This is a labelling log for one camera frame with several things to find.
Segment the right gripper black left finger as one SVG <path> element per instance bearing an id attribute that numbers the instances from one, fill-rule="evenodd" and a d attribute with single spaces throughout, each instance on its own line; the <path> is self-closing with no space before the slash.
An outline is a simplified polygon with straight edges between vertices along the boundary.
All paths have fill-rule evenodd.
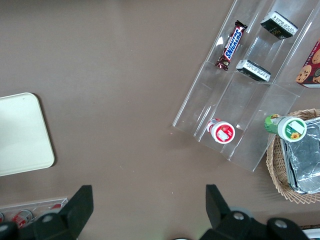
<path id="1" fill-rule="evenodd" d="M 22 240 L 76 240 L 94 210 L 93 188 L 83 185 L 59 210 L 48 212 L 21 229 Z"/>

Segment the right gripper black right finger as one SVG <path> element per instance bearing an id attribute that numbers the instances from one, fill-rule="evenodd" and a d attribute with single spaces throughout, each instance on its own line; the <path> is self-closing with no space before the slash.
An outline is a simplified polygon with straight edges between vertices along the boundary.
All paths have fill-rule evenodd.
<path id="1" fill-rule="evenodd" d="M 203 240 L 264 240 L 266 227 L 242 210 L 231 210 L 215 184 L 205 188 L 205 207 L 211 224 Z"/>

